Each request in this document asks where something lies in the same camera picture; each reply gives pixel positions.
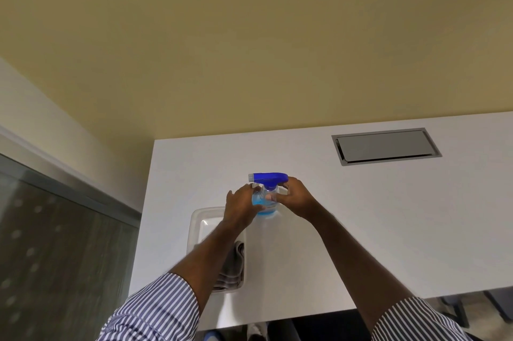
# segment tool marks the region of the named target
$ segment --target table top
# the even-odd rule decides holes
[[[332,135],[425,127],[442,157],[342,166]],[[513,281],[513,112],[157,140],[130,292],[186,253],[194,210],[248,173],[285,172],[422,297]],[[200,329],[354,308],[316,231],[280,207],[247,229],[240,291],[211,297]]]

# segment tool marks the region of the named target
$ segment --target gray towel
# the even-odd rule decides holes
[[[244,280],[244,243],[236,241],[226,256],[221,272],[214,284],[214,291],[235,290]]]

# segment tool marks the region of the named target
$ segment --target blue and white striped sleeve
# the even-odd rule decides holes
[[[453,320],[434,311],[424,299],[407,298],[380,318],[372,341],[468,341]]]
[[[189,284],[167,273],[130,296],[102,327],[98,341],[189,341],[199,319]]]

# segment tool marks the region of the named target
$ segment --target spray nozzle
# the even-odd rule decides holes
[[[288,175],[282,174],[281,172],[261,172],[248,175],[249,182],[260,183],[264,187],[272,191],[276,189],[278,183],[288,181]]]

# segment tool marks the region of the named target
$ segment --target spray bottle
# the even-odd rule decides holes
[[[259,215],[270,215],[276,211],[278,202],[266,199],[266,195],[273,195],[278,193],[278,183],[288,181],[288,175],[281,172],[265,172],[249,174],[248,179],[250,182],[260,183],[263,186],[260,190],[253,193],[251,201],[254,205],[264,205],[265,210],[260,211]]]

